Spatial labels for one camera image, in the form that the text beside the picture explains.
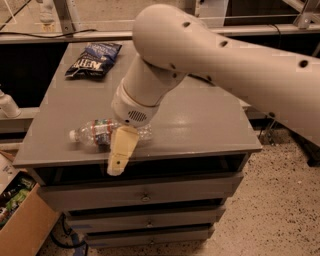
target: plastic bottle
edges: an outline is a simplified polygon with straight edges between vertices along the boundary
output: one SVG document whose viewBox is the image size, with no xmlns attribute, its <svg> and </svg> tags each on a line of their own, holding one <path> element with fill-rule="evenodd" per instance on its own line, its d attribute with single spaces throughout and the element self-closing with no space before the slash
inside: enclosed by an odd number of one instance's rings
<svg viewBox="0 0 320 256">
<path fill-rule="evenodd" d="M 114 119 L 101 119 L 87 122 L 80 128 L 72 130 L 69 138 L 72 142 L 81 142 L 85 145 L 110 145 L 112 131 L 121 124 Z M 148 141 L 152 138 L 151 125 L 138 128 L 139 141 Z"/>
<path fill-rule="evenodd" d="M 17 117 L 21 113 L 21 109 L 19 109 L 18 105 L 12 99 L 12 97 L 8 94 L 5 94 L 0 89 L 0 108 L 5 113 L 7 117 L 13 118 Z"/>
</svg>

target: white object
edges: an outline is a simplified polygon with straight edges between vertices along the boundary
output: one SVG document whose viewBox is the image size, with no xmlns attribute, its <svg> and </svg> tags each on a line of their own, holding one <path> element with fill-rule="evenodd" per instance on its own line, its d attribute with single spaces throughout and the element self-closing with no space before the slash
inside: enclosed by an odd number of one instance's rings
<svg viewBox="0 0 320 256">
<path fill-rule="evenodd" d="M 110 145 L 112 133 L 121 127 L 114 119 L 93 120 L 85 123 L 80 128 L 69 132 L 71 142 L 81 142 L 87 146 Z M 140 141 L 150 140 L 152 137 L 151 125 L 138 129 Z"/>
<path fill-rule="evenodd" d="M 0 108 L 9 118 L 14 118 L 20 115 L 21 110 L 12 97 L 8 94 L 5 94 L 0 90 Z"/>
<path fill-rule="evenodd" d="M 169 5 L 144 9 L 132 33 L 140 57 L 153 69 L 202 74 L 320 145 L 319 59 L 212 33 L 195 17 Z M 148 95 L 153 94 L 153 98 L 165 96 L 167 91 L 157 90 L 152 87 L 154 81 L 145 78 L 149 70 L 136 72 L 135 80 L 130 79 L 130 70 L 124 78 L 125 92 L 141 108 L 145 106 L 143 96 L 148 86 Z"/>
<path fill-rule="evenodd" d="M 123 125 L 112 133 L 107 169 L 109 175 L 118 176 L 124 171 L 138 140 L 138 130 L 132 126 Z"/>
<path fill-rule="evenodd" d="M 116 119 L 134 127 L 147 125 L 157 113 L 163 96 L 185 75 L 154 67 L 136 55 L 113 97 Z"/>
</svg>

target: crushed plastic bottle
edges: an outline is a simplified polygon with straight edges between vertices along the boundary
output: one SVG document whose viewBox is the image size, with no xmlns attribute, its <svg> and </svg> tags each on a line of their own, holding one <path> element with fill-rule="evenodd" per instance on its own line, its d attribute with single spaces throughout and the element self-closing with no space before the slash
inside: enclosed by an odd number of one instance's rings
<svg viewBox="0 0 320 256">
<path fill-rule="evenodd" d="M 69 138 L 72 142 L 81 142 L 88 146 L 110 145 L 112 131 L 121 125 L 121 123 L 114 119 L 92 120 L 78 129 L 70 131 Z M 139 127 L 137 130 L 139 142 L 151 140 L 152 131 L 150 124 Z"/>
</svg>

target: drawer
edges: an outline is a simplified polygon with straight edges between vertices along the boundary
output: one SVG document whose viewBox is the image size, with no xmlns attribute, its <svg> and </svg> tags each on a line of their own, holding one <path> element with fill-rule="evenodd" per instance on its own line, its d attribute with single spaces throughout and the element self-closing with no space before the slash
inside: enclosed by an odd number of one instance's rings
<svg viewBox="0 0 320 256">
<path fill-rule="evenodd" d="M 200 173 L 241 171 L 247 154 L 177 158 L 149 161 L 130 161 L 120 176 L 106 174 L 107 165 L 87 164 L 35 168 L 42 185 L 61 186 L 88 182 L 118 182 L 120 180 L 150 179 Z"/>
<path fill-rule="evenodd" d="M 197 225 L 184 228 L 159 229 L 155 231 L 114 232 L 88 235 L 86 243 L 91 248 L 125 247 L 134 245 L 153 245 L 171 242 L 206 240 L 214 229 L 209 225 Z"/>
<path fill-rule="evenodd" d="M 49 186 L 41 187 L 39 195 L 59 211 L 159 204 L 226 198 L 242 178 L 242 172 L 237 172 Z"/>
<path fill-rule="evenodd" d="M 67 217 L 68 225 L 79 233 L 111 232 L 133 229 L 186 226 L 219 221 L 225 206 L 214 205 L 214 200 L 184 203 L 120 207 L 105 213 Z"/>
</svg>

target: cable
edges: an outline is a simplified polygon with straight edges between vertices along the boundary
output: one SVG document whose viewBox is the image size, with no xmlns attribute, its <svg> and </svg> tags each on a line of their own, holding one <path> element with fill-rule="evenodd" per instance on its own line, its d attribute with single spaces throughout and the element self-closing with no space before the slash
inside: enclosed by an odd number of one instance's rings
<svg viewBox="0 0 320 256">
<path fill-rule="evenodd" d="M 52 242 L 53 242 L 55 245 L 57 245 L 57 246 L 59 246 L 59 247 L 61 247 L 61 248 L 63 248 L 63 249 L 74 249 L 74 248 L 78 248 L 78 247 L 81 247 L 81 246 L 83 246 L 83 245 L 86 245 L 86 242 L 85 242 L 85 241 L 81 241 L 80 243 L 78 243 L 78 244 L 73 244 L 73 245 L 63 244 L 63 243 L 59 242 L 59 241 L 55 238 L 55 236 L 53 235 L 52 232 L 50 232 L 50 238 L 51 238 Z"/>
<path fill-rule="evenodd" d="M 31 2 L 31 0 L 29 0 L 28 2 L 25 2 L 25 3 L 13 14 L 13 16 L 16 16 L 16 15 L 17 15 L 24 7 L 26 7 L 27 4 L 30 3 L 30 2 Z M 10 20 L 12 20 L 12 16 L 10 16 L 10 17 L 4 22 L 4 25 L 2 25 L 2 26 L 0 27 L 0 30 L 2 30 Z"/>
<path fill-rule="evenodd" d="M 65 37 L 65 36 L 71 36 L 74 34 L 79 34 L 79 33 L 84 33 L 84 32 L 94 32 L 97 31 L 96 29 L 84 29 L 84 30 L 79 30 L 75 31 L 72 33 L 67 33 L 67 34 L 61 34 L 57 36 L 41 36 L 41 35 L 36 35 L 36 34 L 31 34 L 31 33 L 21 33 L 21 32 L 0 32 L 1 35 L 21 35 L 21 36 L 31 36 L 31 37 L 37 37 L 37 38 L 59 38 L 59 37 Z"/>
<path fill-rule="evenodd" d="M 282 40 L 281 31 L 280 31 L 280 29 L 278 28 L 278 26 L 275 25 L 275 24 L 269 24 L 269 26 L 272 26 L 272 27 L 276 28 L 276 30 L 278 31 L 278 34 L 279 34 L 278 49 L 280 49 L 280 48 L 281 48 L 281 40 Z"/>
<path fill-rule="evenodd" d="M 71 229 L 71 228 L 68 229 L 68 230 L 66 229 L 66 227 L 65 227 L 65 220 L 66 220 L 66 216 L 63 214 L 63 215 L 62 215 L 61 225 L 62 225 L 62 228 L 63 228 L 64 233 L 65 233 L 67 236 L 70 236 L 70 234 L 71 234 L 71 232 L 72 232 L 72 229 Z M 52 242 L 53 242 L 55 245 L 57 245 L 57 246 L 59 246 L 59 247 L 61 247 L 61 248 L 63 248 L 63 249 L 74 249 L 74 248 L 78 248 L 78 247 L 81 247 L 81 246 L 84 246 L 84 245 L 86 245 L 86 246 L 88 247 L 87 243 L 86 243 L 84 240 L 81 241 L 81 242 L 78 243 L 78 244 L 72 244 L 72 245 L 63 244 L 63 243 L 61 243 L 60 241 L 58 241 L 58 239 L 53 235 L 53 232 L 52 232 L 52 231 L 50 232 L 50 238 L 51 238 Z"/>
<path fill-rule="evenodd" d="M 68 230 L 66 229 L 66 225 L 65 225 L 65 221 L 66 221 L 66 215 L 62 215 L 62 229 L 63 232 L 67 235 L 70 236 L 71 232 L 72 232 L 72 228 L 69 228 Z"/>
</svg>

